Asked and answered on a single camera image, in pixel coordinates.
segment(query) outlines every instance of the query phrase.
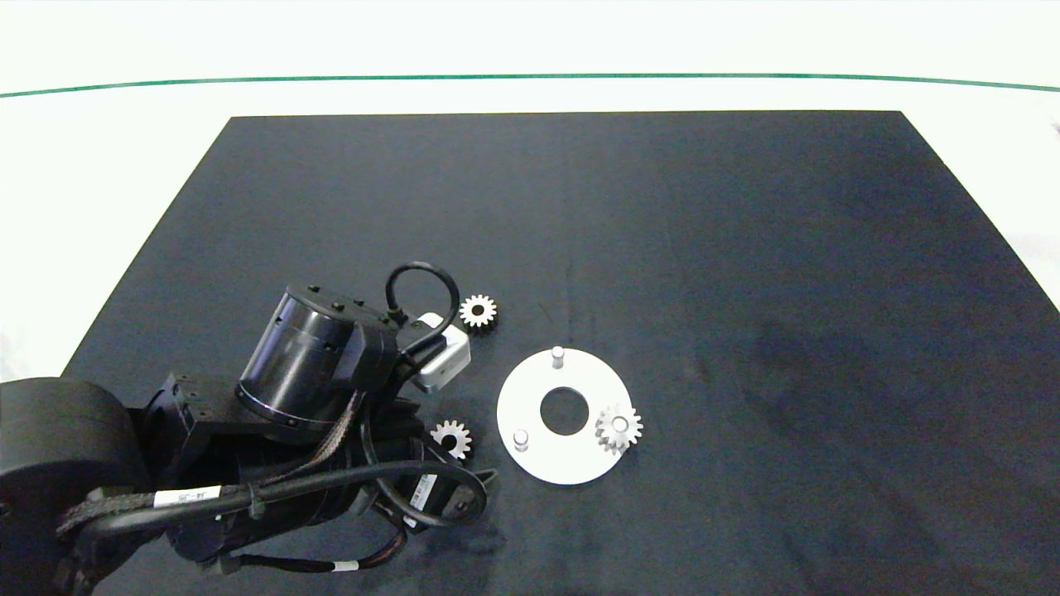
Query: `label on cable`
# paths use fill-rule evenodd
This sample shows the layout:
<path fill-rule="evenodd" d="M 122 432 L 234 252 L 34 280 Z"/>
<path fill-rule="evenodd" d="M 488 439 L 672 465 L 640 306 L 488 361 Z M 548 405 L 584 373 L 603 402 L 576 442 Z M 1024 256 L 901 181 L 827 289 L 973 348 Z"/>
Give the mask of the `label on cable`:
<path fill-rule="evenodd" d="M 420 511 L 423 511 L 423 506 L 427 504 L 427 497 L 430 496 L 430 489 L 435 488 L 435 480 L 438 479 L 438 474 L 424 474 L 420 476 L 420 483 L 416 485 L 416 491 L 412 493 L 412 498 L 408 499 L 408 504 L 416 507 Z M 414 528 L 419 522 L 405 515 L 405 524 L 410 528 Z"/>
<path fill-rule="evenodd" d="M 220 496 L 220 485 L 197 489 L 160 490 L 155 493 L 155 507 L 194 503 Z"/>

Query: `white circular plate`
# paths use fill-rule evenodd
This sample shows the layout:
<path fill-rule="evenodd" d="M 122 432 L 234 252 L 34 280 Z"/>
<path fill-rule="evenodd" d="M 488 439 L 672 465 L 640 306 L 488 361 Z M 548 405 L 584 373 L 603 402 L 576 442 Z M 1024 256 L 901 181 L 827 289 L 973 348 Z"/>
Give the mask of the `white circular plate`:
<path fill-rule="evenodd" d="M 605 362 L 581 350 L 562 353 L 561 368 L 553 367 L 552 350 L 545 350 L 512 370 L 497 399 L 497 428 L 508 453 L 524 470 L 547 483 L 580 485 L 603 475 L 622 457 L 600 444 L 597 417 L 607 406 L 629 409 L 633 404 L 622 380 Z M 573 435 L 549 431 L 541 418 L 545 395 L 561 387 L 578 391 L 588 405 L 588 420 Z M 522 451 L 515 444 L 519 431 L 527 439 Z"/>

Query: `black cable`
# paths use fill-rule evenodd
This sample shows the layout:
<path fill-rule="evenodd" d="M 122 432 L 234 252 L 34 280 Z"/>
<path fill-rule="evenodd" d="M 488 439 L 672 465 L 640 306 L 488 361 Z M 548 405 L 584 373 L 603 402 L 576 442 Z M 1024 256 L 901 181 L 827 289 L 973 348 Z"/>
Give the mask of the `black cable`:
<path fill-rule="evenodd" d="M 372 553 L 368 557 L 357 559 L 355 565 L 350 565 L 350 561 L 318 561 L 313 559 L 289 559 L 286 557 L 266 557 L 264 555 L 240 555 L 237 557 L 240 565 L 257 565 L 262 567 L 272 567 L 285 572 L 302 574 L 334 573 L 336 571 L 357 571 L 370 569 L 386 563 L 398 556 L 405 544 L 408 543 L 408 532 L 401 522 L 394 526 L 398 531 L 393 538 L 387 541 L 382 548 Z"/>
<path fill-rule="evenodd" d="M 436 474 L 466 486 L 475 495 L 475 499 L 481 504 L 481 507 L 469 509 L 469 512 L 477 515 L 478 512 L 484 509 L 487 495 L 481 480 L 463 468 L 440 461 L 387 461 L 359 468 L 320 472 L 261 487 L 258 495 L 265 502 L 282 501 L 311 492 L 343 485 L 366 483 L 377 478 L 422 476 L 424 474 Z M 99 563 L 96 561 L 95 546 L 108 538 L 129 532 L 165 528 L 192 520 L 227 515 L 246 509 L 249 506 L 249 493 L 246 490 L 240 490 L 238 492 L 217 498 L 107 515 L 89 523 L 82 529 L 77 537 L 75 554 L 83 566 L 94 568 Z"/>
<path fill-rule="evenodd" d="M 378 464 L 379 460 L 378 457 L 376 457 L 375 455 L 375 446 L 372 444 L 372 431 L 371 431 L 371 423 L 369 422 L 370 418 L 371 418 L 371 413 L 369 411 L 360 420 L 360 445 L 365 451 L 365 459 L 368 461 L 368 464 L 374 466 Z M 452 466 L 452 464 L 445 463 L 445 466 Z M 412 507 L 412 504 L 410 504 L 408 499 L 406 499 L 404 496 L 402 496 L 400 492 L 398 492 L 398 489 L 394 488 L 393 483 L 389 481 L 384 477 L 376 478 L 375 484 L 376 486 L 379 487 L 379 491 L 383 492 L 383 494 L 386 495 L 386 497 L 390 499 L 393 506 L 396 507 L 399 510 L 401 510 L 402 513 L 408 515 L 412 520 L 416 520 L 417 522 L 424 524 L 426 526 L 452 527 L 452 526 L 470 524 L 475 521 L 475 519 L 478 516 L 479 513 L 482 512 L 483 509 L 485 509 L 485 498 L 484 496 L 482 498 L 478 498 L 478 492 L 477 492 L 478 490 L 481 490 L 481 493 L 483 495 L 485 494 L 485 488 L 481 486 L 481 480 L 479 480 L 478 487 L 472 487 L 472 490 L 476 491 L 476 501 L 479 503 L 479 507 L 477 509 L 469 508 L 464 514 L 453 518 L 434 515 L 431 513 L 427 513 L 425 511 L 417 509 L 416 507 Z"/>
<path fill-rule="evenodd" d="M 428 274 L 440 279 L 442 283 L 445 284 L 445 288 L 449 291 L 449 310 L 445 313 L 445 317 L 442 318 L 442 322 L 430 330 L 429 333 L 423 337 L 412 341 L 402 350 L 402 355 L 408 358 L 411 363 L 411 354 L 421 350 L 424 346 L 427 346 L 435 340 L 436 337 L 440 336 L 446 328 L 453 325 L 456 320 L 457 314 L 460 311 L 460 290 L 457 287 L 457 282 L 453 280 L 453 276 L 445 271 L 441 267 L 436 267 L 430 263 L 425 263 L 423 261 L 411 261 L 401 265 L 394 270 L 390 271 L 390 277 L 387 278 L 386 295 L 387 295 L 387 309 L 389 310 L 390 318 L 398 321 L 398 325 L 405 325 L 408 320 L 408 316 L 405 311 L 398 304 L 398 300 L 394 298 L 394 282 L 405 271 L 410 269 L 419 269 L 422 271 L 427 271 Z"/>

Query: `white gear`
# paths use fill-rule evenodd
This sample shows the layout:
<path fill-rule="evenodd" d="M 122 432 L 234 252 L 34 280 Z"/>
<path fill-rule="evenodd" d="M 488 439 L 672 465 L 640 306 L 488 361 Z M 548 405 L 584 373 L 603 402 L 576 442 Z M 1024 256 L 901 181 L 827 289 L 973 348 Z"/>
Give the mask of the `white gear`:
<path fill-rule="evenodd" d="M 457 459 L 464 459 L 467 452 L 471 451 L 471 432 L 464 427 L 462 422 L 446 420 L 436 425 L 435 430 L 430 432 L 430 438 L 435 439 L 438 444 L 442 444 L 445 437 L 453 437 L 457 440 L 453 449 L 449 450 L 449 455 Z"/>
<path fill-rule="evenodd" d="M 597 438 L 604 450 L 622 455 L 630 444 L 637 442 L 640 437 L 640 415 L 637 409 L 630 407 L 625 409 L 619 404 L 607 406 L 596 422 Z"/>
<path fill-rule="evenodd" d="M 497 303 L 493 298 L 479 294 L 460 304 L 460 320 L 470 333 L 484 333 L 493 329 L 497 318 Z"/>

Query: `white background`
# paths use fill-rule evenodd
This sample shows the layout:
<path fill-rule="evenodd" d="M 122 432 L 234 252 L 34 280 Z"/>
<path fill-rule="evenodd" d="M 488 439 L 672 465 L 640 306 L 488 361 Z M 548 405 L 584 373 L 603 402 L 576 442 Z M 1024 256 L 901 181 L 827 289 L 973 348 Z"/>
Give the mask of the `white background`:
<path fill-rule="evenodd" d="M 1057 23 L 1060 4 L 1020 2 L 0 2 L 0 92 L 543 72 L 815 72 L 1060 87 Z M 0 99 L 0 380 L 61 372 L 232 116 L 807 108 L 904 111 L 1060 304 L 1056 92 L 812 80 L 124 88 Z"/>

